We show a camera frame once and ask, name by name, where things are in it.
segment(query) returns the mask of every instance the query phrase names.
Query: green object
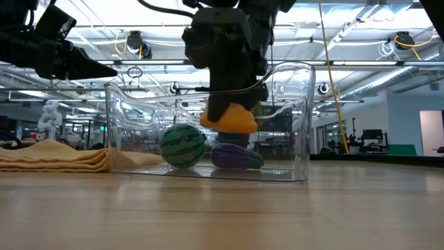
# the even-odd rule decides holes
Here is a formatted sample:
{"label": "green object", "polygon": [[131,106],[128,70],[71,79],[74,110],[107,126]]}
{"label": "green object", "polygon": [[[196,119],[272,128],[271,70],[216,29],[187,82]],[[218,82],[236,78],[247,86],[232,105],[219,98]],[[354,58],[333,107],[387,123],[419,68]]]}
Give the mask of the green object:
{"label": "green object", "polygon": [[415,145],[412,144],[390,144],[388,154],[393,156],[417,156]]}
{"label": "green object", "polygon": [[203,157],[205,138],[194,126],[176,124],[168,128],[160,140],[160,155],[173,167],[186,169]]}

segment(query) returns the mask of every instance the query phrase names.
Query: tan fabric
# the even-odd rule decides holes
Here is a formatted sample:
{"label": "tan fabric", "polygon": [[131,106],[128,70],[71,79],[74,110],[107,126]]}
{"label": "tan fabric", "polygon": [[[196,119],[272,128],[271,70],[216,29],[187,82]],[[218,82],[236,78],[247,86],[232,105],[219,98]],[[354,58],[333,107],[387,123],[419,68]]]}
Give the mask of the tan fabric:
{"label": "tan fabric", "polygon": [[77,151],[55,140],[44,140],[25,149],[0,149],[0,171],[106,172],[116,164],[126,168],[160,162],[160,156],[150,153],[109,149]]}

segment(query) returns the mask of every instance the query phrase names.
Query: green striped ball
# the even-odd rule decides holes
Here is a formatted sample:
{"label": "green striped ball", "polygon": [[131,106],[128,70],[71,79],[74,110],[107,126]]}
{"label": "green striped ball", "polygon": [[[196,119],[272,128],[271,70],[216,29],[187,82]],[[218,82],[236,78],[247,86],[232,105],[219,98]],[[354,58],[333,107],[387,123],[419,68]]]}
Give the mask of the green striped ball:
{"label": "green striped ball", "polygon": [[205,138],[194,126],[176,124],[168,128],[160,140],[160,155],[171,166],[186,169],[203,157]]}

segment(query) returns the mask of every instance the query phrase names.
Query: ceiling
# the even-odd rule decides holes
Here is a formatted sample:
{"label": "ceiling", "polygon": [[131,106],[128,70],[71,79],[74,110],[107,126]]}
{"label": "ceiling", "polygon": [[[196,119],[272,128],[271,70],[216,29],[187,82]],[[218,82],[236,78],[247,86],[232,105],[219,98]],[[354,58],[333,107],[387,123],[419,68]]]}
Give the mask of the ceiling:
{"label": "ceiling", "polygon": [[[179,0],[147,0],[149,3],[165,8],[181,9],[191,13],[196,12],[183,6]],[[385,6],[374,8],[367,6],[367,0],[325,0],[323,16],[326,25],[327,42],[335,39],[331,46],[330,60],[416,60],[412,50],[399,51],[394,49],[389,56],[382,56],[382,46],[390,38],[393,39],[398,31],[408,31],[417,44],[433,40],[418,48],[420,55],[441,43],[434,33],[434,27],[422,8],[412,8],[413,0],[387,0]],[[49,0],[40,0],[35,13],[35,22],[41,17]],[[153,60],[186,59],[185,46],[181,35],[190,18],[155,12],[141,6],[136,0],[58,0],[57,7],[61,8],[77,20],[68,40],[76,46],[84,48],[90,58],[95,60],[138,60],[138,56],[127,51],[120,54],[115,46],[124,50],[125,37],[129,31],[141,31],[145,42],[153,52]],[[354,22],[363,13],[368,13],[364,22]],[[275,44],[268,49],[269,60],[325,60],[323,53],[323,34],[320,25],[317,0],[299,0],[288,12],[280,12],[277,16],[274,30]],[[169,86],[176,83],[183,87],[209,85],[209,72],[206,69],[197,70],[190,65],[171,66],[168,63],[154,66],[139,66],[144,75],[133,80],[126,74],[132,65],[114,66],[121,72],[118,78],[88,79],[81,81],[48,81],[41,79],[31,69],[19,69],[12,66],[2,66],[10,70],[9,81],[0,81],[4,88],[20,86],[20,88],[59,88],[60,92],[49,93],[58,99],[100,99],[103,93],[87,92],[79,95],[67,92],[62,95],[63,88],[103,88],[105,83],[113,82],[129,88],[144,88],[148,92],[131,92],[136,97],[154,97],[169,94]],[[333,81],[339,92],[345,92],[363,80],[383,72],[384,67],[357,69],[353,67],[337,67],[332,71]],[[316,84],[329,82],[326,67],[316,68]],[[13,92],[7,98],[33,98],[29,94]]]}

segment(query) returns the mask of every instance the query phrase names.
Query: purple eggplant toy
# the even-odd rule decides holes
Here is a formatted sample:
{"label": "purple eggplant toy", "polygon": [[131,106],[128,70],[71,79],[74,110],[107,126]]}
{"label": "purple eggplant toy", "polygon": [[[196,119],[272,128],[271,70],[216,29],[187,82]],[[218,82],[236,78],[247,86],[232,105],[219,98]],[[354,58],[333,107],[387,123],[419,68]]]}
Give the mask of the purple eggplant toy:
{"label": "purple eggplant toy", "polygon": [[258,153],[228,143],[213,147],[211,161],[222,169],[259,169],[264,165],[264,159]]}

